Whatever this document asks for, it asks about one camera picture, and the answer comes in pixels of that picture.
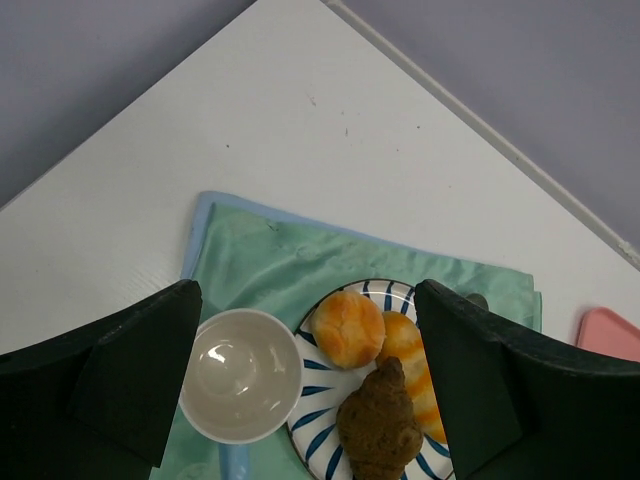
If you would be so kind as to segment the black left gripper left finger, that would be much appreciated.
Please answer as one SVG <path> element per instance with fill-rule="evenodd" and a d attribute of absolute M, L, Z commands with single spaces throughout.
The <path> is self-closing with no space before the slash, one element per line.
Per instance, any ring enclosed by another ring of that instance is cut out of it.
<path fill-rule="evenodd" d="M 1 357 L 4 479 L 146 479 L 162 462 L 199 325 L 181 280 Z"/>

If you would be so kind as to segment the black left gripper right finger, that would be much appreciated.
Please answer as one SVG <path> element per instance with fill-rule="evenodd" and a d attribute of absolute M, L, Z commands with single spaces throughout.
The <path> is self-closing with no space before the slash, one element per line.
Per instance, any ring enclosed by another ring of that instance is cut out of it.
<path fill-rule="evenodd" d="M 635 479 L 639 366 L 557 341 L 433 280 L 414 304 L 459 479 Z"/>

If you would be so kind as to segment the striped orange long bread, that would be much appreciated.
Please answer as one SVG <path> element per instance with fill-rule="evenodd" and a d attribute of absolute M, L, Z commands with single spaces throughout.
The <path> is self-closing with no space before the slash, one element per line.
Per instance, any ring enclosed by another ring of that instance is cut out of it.
<path fill-rule="evenodd" d="M 414 417 L 432 440 L 447 444 L 420 331 L 406 315 L 395 311 L 382 313 L 386 336 L 376 358 L 380 365 L 396 357 L 402 365 L 405 389 L 413 403 Z"/>

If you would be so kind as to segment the brown chocolate croissant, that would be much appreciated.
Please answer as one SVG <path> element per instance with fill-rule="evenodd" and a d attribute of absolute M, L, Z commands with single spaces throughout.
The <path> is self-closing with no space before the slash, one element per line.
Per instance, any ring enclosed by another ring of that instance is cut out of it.
<path fill-rule="evenodd" d="M 401 362 L 389 357 L 340 405 L 336 426 L 353 476 L 399 479 L 418 455 L 423 433 L 405 389 Z"/>

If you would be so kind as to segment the small round yellow bun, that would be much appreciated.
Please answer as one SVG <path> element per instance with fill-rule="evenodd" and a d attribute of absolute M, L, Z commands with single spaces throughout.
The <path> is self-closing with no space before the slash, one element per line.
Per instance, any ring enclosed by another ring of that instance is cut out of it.
<path fill-rule="evenodd" d="M 338 291 L 322 300 L 311 317 L 311 331 L 324 354 L 347 370 L 373 362 L 386 334 L 379 307 L 353 291 Z"/>

